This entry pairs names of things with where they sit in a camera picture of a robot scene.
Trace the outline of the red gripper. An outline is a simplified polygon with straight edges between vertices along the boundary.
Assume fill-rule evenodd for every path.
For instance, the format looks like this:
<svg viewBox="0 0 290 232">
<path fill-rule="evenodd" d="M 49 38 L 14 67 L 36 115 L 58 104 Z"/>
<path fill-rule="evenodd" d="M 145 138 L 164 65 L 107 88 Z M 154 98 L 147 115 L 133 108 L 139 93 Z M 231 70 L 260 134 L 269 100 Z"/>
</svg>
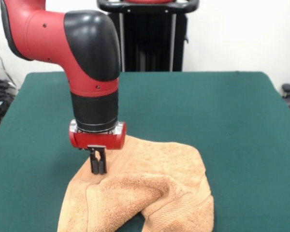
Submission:
<svg viewBox="0 0 290 232">
<path fill-rule="evenodd" d="M 116 126 L 109 131 L 99 133 L 85 132 L 77 127 L 76 120 L 72 120 L 69 124 L 69 139 L 73 147 L 79 149 L 91 148 L 90 165 L 93 174 L 106 174 L 105 148 L 108 150 L 122 149 L 125 142 L 126 131 L 126 123 L 117 122 Z M 104 147 L 98 149 L 100 155 L 99 161 L 95 154 L 96 151 L 92 147 Z"/>
</svg>

